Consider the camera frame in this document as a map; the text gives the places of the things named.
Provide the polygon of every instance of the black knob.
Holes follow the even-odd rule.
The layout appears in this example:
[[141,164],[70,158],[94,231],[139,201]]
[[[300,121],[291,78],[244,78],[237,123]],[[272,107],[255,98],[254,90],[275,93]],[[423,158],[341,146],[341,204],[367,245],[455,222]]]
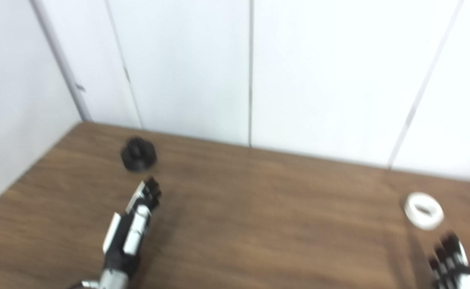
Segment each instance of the black knob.
[[128,140],[126,147],[121,151],[121,159],[127,170],[145,171],[156,162],[155,147],[153,143],[141,137],[133,137]]

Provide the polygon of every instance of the white ring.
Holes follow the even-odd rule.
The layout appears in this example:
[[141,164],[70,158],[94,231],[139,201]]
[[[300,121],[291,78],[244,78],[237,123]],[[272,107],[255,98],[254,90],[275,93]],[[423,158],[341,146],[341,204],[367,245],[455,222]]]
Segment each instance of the white ring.
[[444,220],[444,211],[430,195],[414,192],[404,204],[404,212],[413,225],[422,230],[433,230]]

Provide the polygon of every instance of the white wall panel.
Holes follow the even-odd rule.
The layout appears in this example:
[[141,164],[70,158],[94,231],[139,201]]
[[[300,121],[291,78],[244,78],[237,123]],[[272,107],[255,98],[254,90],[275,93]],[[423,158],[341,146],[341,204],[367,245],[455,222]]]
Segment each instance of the white wall panel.
[[0,0],[0,194],[80,121],[26,0]]
[[249,1],[109,2],[144,128],[247,145]]
[[470,0],[465,0],[393,169],[470,180]]
[[257,0],[253,145],[385,166],[455,0]]
[[141,128],[103,0],[37,0],[43,5],[94,122]]

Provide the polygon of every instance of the wall seam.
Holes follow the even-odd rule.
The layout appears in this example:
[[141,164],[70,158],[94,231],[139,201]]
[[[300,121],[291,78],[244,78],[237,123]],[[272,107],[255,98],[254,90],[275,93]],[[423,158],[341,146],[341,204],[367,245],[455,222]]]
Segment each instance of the wall seam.
[[253,36],[255,30],[255,0],[249,0],[249,114],[248,143],[253,147]]
[[396,160],[397,155],[399,154],[399,150],[401,149],[402,143],[404,142],[404,139],[406,138],[411,122],[413,121],[413,118],[415,117],[415,114],[417,113],[417,109],[420,105],[420,102],[422,101],[422,97],[424,96],[427,85],[429,84],[429,81],[431,80],[431,76],[433,75],[433,71],[435,70],[436,64],[438,63],[438,60],[440,59],[440,56],[442,55],[442,52],[444,51],[444,47],[446,45],[447,39],[449,35],[451,34],[451,31],[454,27],[456,19],[458,18],[458,15],[461,10],[461,7],[463,6],[463,3],[464,3],[464,0],[459,0],[457,2],[454,8],[453,14],[451,15],[451,18],[449,19],[449,22],[447,24],[446,31],[444,31],[444,34],[442,35],[442,39],[440,39],[438,48],[435,52],[435,55],[433,56],[433,60],[431,61],[431,64],[429,65],[429,68],[427,69],[424,79],[422,80],[422,83],[420,84],[419,90],[417,91],[417,95],[415,96],[415,99],[413,100],[413,103],[411,104],[409,113],[406,117],[406,120],[404,121],[404,124],[401,128],[401,131],[397,137],[394,147],[392,148],[392,152],[389,156],[389,160],[387,162],[387,166],[389,169],[392,169],[394,161]]
[[128,71],[128,68],[127,68],[128,66],[126,65],[125,55],[123,53],[123,48],[121,47],[121,41],[119,40],[118,30],[115,26],[114,15],[112,14],[112,9],[110,8],[110,3],[108,2],[108,0],[104,0],[103,2],[105,3],[105,7],[107,8],[107,14],[108,14],[108,18],[109,18],[109,21],[110,21],[110,26],[112,28],[112,32],[114,33],[115,43],[117,45],[117,50],[119,51],[119,57],[121,57],[121,63],[123,64],[123,69],[125,69],[125,74],[126,74],[126,78],[127,78],[127,81],[128,81],[128,86],[130,87],[130,93],[132,95],[132,100],[134,101],[134,105],[136,106],[136,113],[137,113],[137,118],[139,120],[140,128],[142,130],[144,130],[144,125],[142,123],[142,118],[140,117],[140,108],[139,108],[139,105],[137,103],[137,97],[136,97],[136,94],[134,92],[134,88],[132,86],[132,82],[131,82],[130,77],[129,77],[129,71]]
[[43,34],[50,46],[50,50],[52,51],[53,57],[55,57],[55,61],[57,61],[57,65],[62,73],[62,77],[68,86],[69,93],[75,103],[76,109],[81,117],[82,121],[92,121],[91,114],[87,108],[85,100],[83,100],[82,94],[79,92],[77,88],[76,79],[72,73],[71,67],[69,66],[68,61],[66,60],[66,56],[62,50],[62,47],[59,44],[57,39],[57,35],[51,26],[50,20],[48,19],[48,14],[46,14],[44,5],[42,4],[41,0],[28,0],[32,5],[32,9],[34,10],[35,16]]

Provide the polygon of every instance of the brown wood grain surface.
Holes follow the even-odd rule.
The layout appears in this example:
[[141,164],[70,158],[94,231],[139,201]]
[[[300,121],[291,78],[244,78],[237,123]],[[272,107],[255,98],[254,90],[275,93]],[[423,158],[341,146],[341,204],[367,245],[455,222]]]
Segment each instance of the brown wood grain surface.
[[[158,163],[124,169],[125,139]],[[137,289],[427,289],[426,256],[447,230],[470,258],[470,183],[83,123],[0,197],[0,289],[64,289],[96,279],[114,212],[153,175],[161,206]],[[422,231],[401,208],[434,196]]]

